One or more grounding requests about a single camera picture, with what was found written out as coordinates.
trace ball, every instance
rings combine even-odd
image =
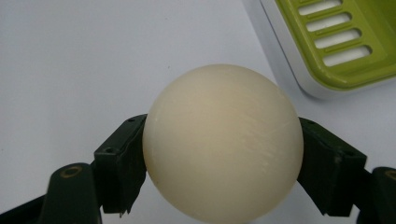
[[[177,78],[148,112],[143,152],[161,195],[208,223],[245,223],[290,192],[303,160],[285,93],[244,67],[213,64]]]

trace white table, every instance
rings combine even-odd
[[[312,119],[368,157],[396,167],[396,83],[336,100],[303,93],[259,0],[2,1],[0,213],[46,192],[56,169],[91,162],[129,117],[144,114],[173,79],[210,63],[269,77]],[[252,223],[355,223],[323,217],[299,184]],[[200,223],[147,178],[130,215],[104,223]]]

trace green plastic container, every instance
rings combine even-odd
[[[351,91],[396,76],[396,0],[276,4],[310,76],[323,87]]]

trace slot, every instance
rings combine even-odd
[[[341,0],[325,0],[322,2],[318,2],[318,3],[314,3],[314,4],[310,4],[304,7],[300,7],[298,9],[300,15],[305,16],[305,15],[309,15],[315,12],[319,12],[319,11],[323,11],[332,7],[338,7],[341,4],[343,4],[343,2]]]
[[[309,32],[314,32],[317,30],[321,30],[327,27],[331,27],[334,25],[338,25],[350,21],[351,19],[352,16],[349,13],[341,13],[318,21],[311,21],[306,24],[306,29],[308,29]]]
[[[355,49],[348,49],[341,51],[323,58],[326,66],[335,66],[340,63],[347,63],[353,60],[357,60],[362,57],[366,57],[372,53],[372,50],[368,46],[360,46]]]
[[[349,40],[361,37],[361,31],[358,29],[347,30],[335,35],[329,35],[315,40],[315,46],[318,49],[324,49],[329,46],[345,43]]]

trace screw hole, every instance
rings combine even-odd
[[[67,179],[67,178],[78,175],[81,171],[82,171],[81,166],[72,166],[72,167],[69,167],[69,168],[63,170],[61,172],[61,177]]]

